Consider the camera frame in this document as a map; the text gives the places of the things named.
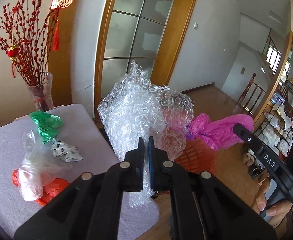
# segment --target wooden newel post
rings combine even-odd
[[[245,96],[247,95],[247,93],[248,93],[248,91],[249,91],[251,85],[252,85],[253,82],[254,82],[254,78],[255,78],[256,76],[257,76],[256,73],[253,73],[252,78],[250,79],[250,81],[249,81],[247,87],[245,88],[245,90],[243,91],[242,95],[240,96],[240,98],[239,98],[239,100],[238,100],[238,104],[242,104],[242,101],[244,100]]]

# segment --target purple tablecloth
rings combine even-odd
[[[73,163],[72,170],[63,179],[72,182],[86,171],[99,174],[119,162],[82,105],[63,106],[49,113],[60,116],[63,121],[59,138],[77,146],[84,158],[81,162]],[[36,202],[24,201],[11,179],[13,170],[21,166],[25,155],[21,137],[30,130],[36,130],[36,125],[29,117],[0,128],[0,225],[11,237],[20,225],[41,208]],[[130,208],[128,194],[124,193],[118,239],[135,239],[149,230],[158,219],[159,210],[154,201],[148,208]]]

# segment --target ceiling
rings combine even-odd
[[[290,0],[237,0],[240,12],[286,36],[287,14]],[[270,11],[282,18],[278,23],[269,17]]]

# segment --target air vent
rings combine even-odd
[[[282,24],[282,18],[279,15],[275,14],[273,11],[270,11],[269,17],[275,20],[277,23]]]

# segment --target glass vase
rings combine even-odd
[[[44,74],[43,84],[37,86],[27,85],[37,111],[45,112],[53,109],[54,107],[51,93],[52,79],[53,74],[46,72]]]

